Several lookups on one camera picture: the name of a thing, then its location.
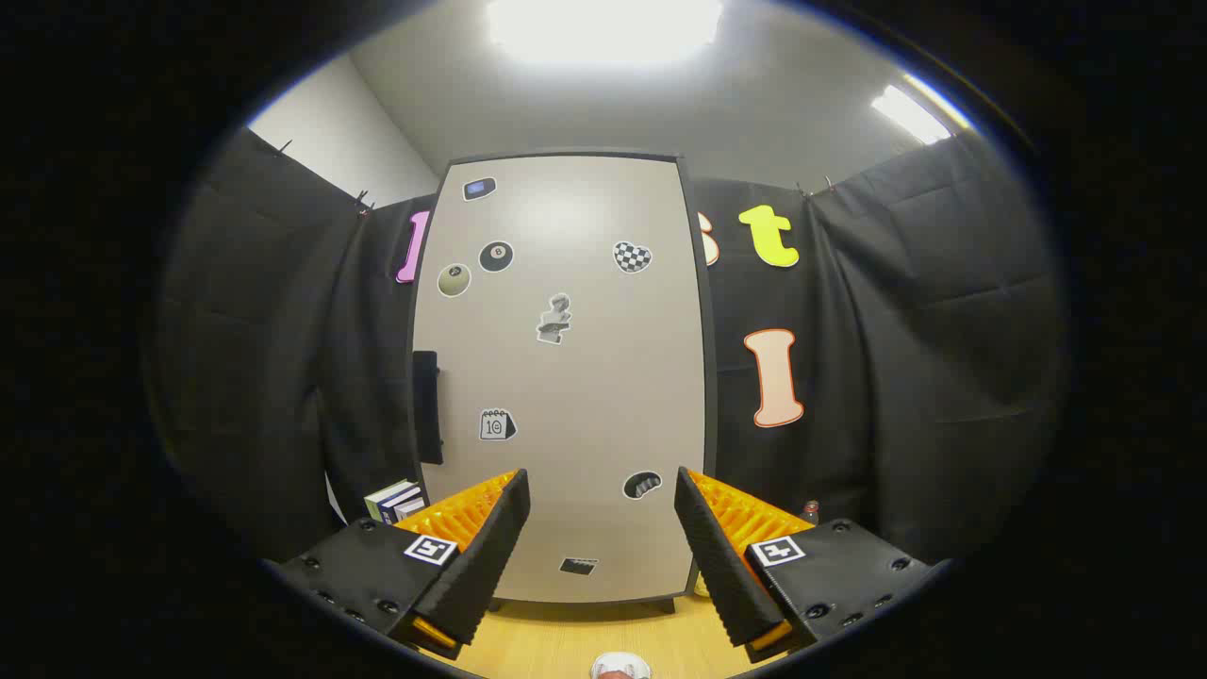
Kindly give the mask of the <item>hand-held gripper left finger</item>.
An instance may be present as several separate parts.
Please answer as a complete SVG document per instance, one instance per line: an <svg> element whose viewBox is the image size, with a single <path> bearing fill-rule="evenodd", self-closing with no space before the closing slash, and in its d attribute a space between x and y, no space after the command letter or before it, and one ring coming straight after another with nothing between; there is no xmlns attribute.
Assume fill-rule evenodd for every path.
<svg viewBox="0 0 1207 679"><path fill-rule="evenodd" d="M268 566L323 610L456 660L492 605L529 519L527 476L496 474L400 522L361 519Z"/></svg>

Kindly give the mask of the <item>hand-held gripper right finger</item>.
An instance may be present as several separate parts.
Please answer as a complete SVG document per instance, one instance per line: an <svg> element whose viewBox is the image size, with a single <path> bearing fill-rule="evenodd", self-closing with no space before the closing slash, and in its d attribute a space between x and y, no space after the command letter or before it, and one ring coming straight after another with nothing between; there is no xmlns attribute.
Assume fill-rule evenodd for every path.
<svg viewBox="0 0 1207 679"><path fill-rule="evenodd" d="M858 636L949 572L853 520L812 523L687 468L675 511L730 643L753 663Z"/></svg>

